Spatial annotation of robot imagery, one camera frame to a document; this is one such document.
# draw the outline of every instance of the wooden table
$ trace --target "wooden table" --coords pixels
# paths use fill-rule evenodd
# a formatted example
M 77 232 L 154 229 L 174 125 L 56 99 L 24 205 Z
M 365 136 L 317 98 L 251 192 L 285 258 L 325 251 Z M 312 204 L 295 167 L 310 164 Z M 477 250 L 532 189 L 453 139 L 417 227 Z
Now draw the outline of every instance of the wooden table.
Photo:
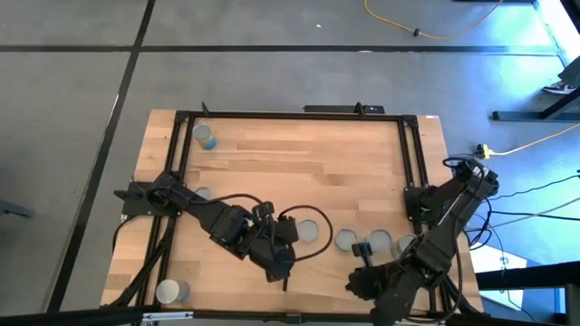
M 174 115 L 174 110 L 151 112 L 135 169 L 136 180 L 153 181 L 162 171 Z M 438 185 L 450 178 L 450 171 L 441 164 L 447 151 L 440 121 L 436 116 L 419 116 L 418 120 L 429 179 L 431 184 Z M 318 206 L 331 218 L 335 233 L 349 228 L 359 239 L 364 239 L 374 229 L 387 230 L 393 240 L 412 234 L 402 198 L 405 175 L 396 123 L 196 119 L 196 124 L 200 122 L 212 128 L 217 147 L 205 151 L 195 140 L 192 143 L 185 178 L 190 189 L 209 187 L 214 197 L 249 193 L 272 201 L 277 212 L 299 204 Z M 183 137 L 178 142 L 178 149 L 182 142 Z M 414 175 L 418 176 L 413 155 L 411 161 Z M 228 203 L 246 208 L 253 205 L 246 199 Z M 295 244 L 296 254 L 309 254 L 322 247 L 329 236 L 324 220 L 307 210 L 295 211 L 293 216 L 297 222 L 312 219 L 320 229 L 313 243 Z M 135 218 L 119 232 L 102 303 L 116 299 L 141 268 L 151 220 L 150 216 Z M 469 248 L 463 236 L 459 238 L 459 249 L 463 262 L 463 293 L 474 307 L 482 310 Z M 372 257 L 375 264 L 391 259 L 390 254 Z M 291 271 L 287 292 L 283 292 L 282 282 L 267 283 L 260 268 L 249 259 L 237 260 L 215 245 L 198 226 L 198 220 L 185 214 L 177 222 L 168 277 L 187 281 L 190 296 L 185 304 L 169 307 L 242 312 L 368 313 L 372 302 L 359 300 L 344 289 L 348 274 L 362 265 L 360 258 L 342 253 L 332 245 L 323 254 L 297 263 Z M 157 270 L 154 270 L 146 303 L 152 302 L 156 275 Z M 449 275 L 457 281 L 455 267 Z M 420 290 L 413 309 L 429 309 L 426 291 Z

